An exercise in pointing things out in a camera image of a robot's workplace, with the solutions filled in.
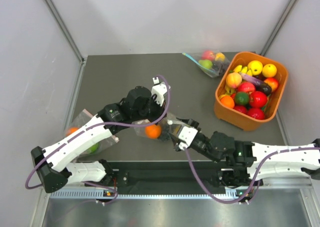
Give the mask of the polka dot zip bag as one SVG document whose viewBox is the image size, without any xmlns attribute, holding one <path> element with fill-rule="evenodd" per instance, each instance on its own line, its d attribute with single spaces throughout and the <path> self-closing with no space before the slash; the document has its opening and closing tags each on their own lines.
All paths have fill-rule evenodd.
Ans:
<svg viewBox="0 0 320 227">
<path fill-rule="evenodd" d="M 171 140 L 171 137 L 177 137 L 180 129 L 190 125 L 191 122 L 189 119 L 179 118 L 168 112 L 158 123 L 140 127 L 149 123 L 150 121 L 148 119 L 134 122 L 135 125 L 138 125 L 138 127 L 133 128 L 135 133 L 140 137 L 165 142 Z"/>
</svg>

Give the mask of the fake black grape bunch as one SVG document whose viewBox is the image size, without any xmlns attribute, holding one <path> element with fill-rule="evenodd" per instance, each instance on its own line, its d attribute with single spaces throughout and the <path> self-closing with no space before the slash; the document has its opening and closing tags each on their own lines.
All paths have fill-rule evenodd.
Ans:
<svg viewBox="0 0 320 227">
<path fill-rule="evenodd" d="M 169 125 L 162 125 L 161 126 L 161 134 L 157 139 L 162 142 L 167 142 L 167 141 L 172 140 L 171 136 L 170 136 L 170 126 Z"/>
</svg>

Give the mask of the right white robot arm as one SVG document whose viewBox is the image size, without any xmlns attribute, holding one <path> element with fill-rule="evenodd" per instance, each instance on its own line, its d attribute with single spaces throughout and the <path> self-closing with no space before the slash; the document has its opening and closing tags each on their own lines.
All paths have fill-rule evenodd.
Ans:
<svg viewBox="0 0 320 227">
<path fill-rule="evenodd" d="M 235 140 L 215 131 L 205 136 L 192 119 L 167 121 L 169 135 L 177 151 L 193 149 L 214 163 L 218 176 L 227 185 L 245 185 L 251 180 L 276 177 L 320 178 L 320 140 L 306 145 L 270 145 Z"/>
</svg>

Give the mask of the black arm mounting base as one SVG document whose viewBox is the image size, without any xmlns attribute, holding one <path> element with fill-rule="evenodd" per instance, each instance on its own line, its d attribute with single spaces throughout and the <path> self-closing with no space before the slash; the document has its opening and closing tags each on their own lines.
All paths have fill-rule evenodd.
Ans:
<svg viewBox="0 0 320 227">
<path fill-rule="evenodd" d="M 228 166 L 224 161 L 194 160 L 196 173 L 212 194 L 226 187 L 245 187 L 251 178 L 245 167 Z M 119 194 L 204 194 L 188 161 L 110 161 L 112 176 L 99 182 L 116 187 Z"/>
</svg>

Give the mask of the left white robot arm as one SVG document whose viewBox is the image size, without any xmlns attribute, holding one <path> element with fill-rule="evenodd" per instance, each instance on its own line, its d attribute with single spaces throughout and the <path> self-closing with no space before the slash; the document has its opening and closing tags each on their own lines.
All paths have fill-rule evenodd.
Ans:
<svg viewBox="0 0 320 227">
<path fill-rule="evenodd" d="M 86 124 L 57 143 L 31 151 L 36 173 L 46 193 L 53 193 L 74 183 L 109 185 L 114 172 L 104 159 L 76 162 L 75 159 L 105 139 L 130 128 L 135 122 L 158 123 L 166 116 L 167 86 L 162 82 L 152 89 L 137 86 L 117 103 L 106 105 Z"/>
</svg>

